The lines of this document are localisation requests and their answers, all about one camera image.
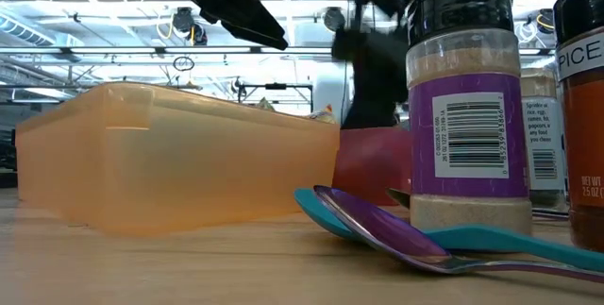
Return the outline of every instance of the metal spoon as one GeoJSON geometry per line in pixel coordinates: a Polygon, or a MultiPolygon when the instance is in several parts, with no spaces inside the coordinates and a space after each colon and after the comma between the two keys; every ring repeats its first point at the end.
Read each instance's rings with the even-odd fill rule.
{"type": "Polygon", "coordinates": [[[603,273],[567,265],[455,257],[420,230],[360,198],[323,186],[316,186],[314,192],[334,215],[368,245],[422,270],[441,274],[525,271],[604,283],[603,273]]]}
{"type": "MultiPolygon", "coordinates": [[[[389,188],[388,190],[386,190],[386,194],[392,200],[398,202],[401,206],[403,206],[406,209],[409,209],[409,207],[411,206],[411,196],[408,193],[401,192],[394,188],[389,188]]],[[[550,219],[550,220],[560,220],[560,221],[568,220],[567,212],[558,212],[558,211],[545,210],[545,209],[533,209],[532,215],[535,217],[540,217],[540,218],[550,219]]]]}

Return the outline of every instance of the label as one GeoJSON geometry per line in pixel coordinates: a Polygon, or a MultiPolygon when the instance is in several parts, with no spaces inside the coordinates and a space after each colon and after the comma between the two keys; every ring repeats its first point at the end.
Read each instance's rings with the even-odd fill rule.
{"type": "Polygon", "coordinates": [[[570,79],[584,77],[594,81],[564,88],[569,194],[572,205],[604,208],[604,69],[570,79]]]}
{"type": "Polygon", "coordinates": [[[563,80],[576,73],[604,65],[604,33],[586,37],[556,52],[559,78],[563,80]]]}
{"type": "Polygon", "coordinates": [[[520,80],[433,79],[410,89],[414,194],[528,197],[520,80]]]}
{"type": "Polygon", "coordinates": [[[437,178],[508,178],[503,93],[432,98],[437,178]]]}
{"type": "Polygon", "coordinates": [[[564,153],[559,103],[550,97],[522,99],[531,190],[564,188],[564,153]]]}

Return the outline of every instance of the red object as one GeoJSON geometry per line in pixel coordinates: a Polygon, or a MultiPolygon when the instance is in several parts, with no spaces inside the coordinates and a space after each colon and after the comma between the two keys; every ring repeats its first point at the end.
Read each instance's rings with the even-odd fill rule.
{"type": "Polygon", "coordinates": [[[399,127],[340,132],[333,187],[379,206],[393,206],[387,188],[411,190],[411,135],[399,127]]]}

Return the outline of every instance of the orange plastic container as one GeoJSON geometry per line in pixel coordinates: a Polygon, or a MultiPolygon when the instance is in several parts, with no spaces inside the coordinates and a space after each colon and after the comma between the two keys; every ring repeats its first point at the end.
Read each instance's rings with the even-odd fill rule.
{"type": "Polygon", "coordinates": [[[19,195],[108,233],[157,235],[297,212],[330,185],[339,128],[194,93],[96,87],[17,126],[19,195]]]}

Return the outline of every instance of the barcode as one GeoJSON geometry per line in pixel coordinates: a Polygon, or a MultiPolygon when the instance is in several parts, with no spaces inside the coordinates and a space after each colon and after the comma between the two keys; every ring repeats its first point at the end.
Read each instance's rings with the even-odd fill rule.
{"type": "Polygon", "coordinates": [[[537,179],[558,178],[556,167],[556,152],[553,149],[533,149],[532,168],[537,179]]]}
{"type": "Polygon", "coordinates": [[[508,177],[502,93],[439,96],[432,105],[438,177],[508,177]]]}

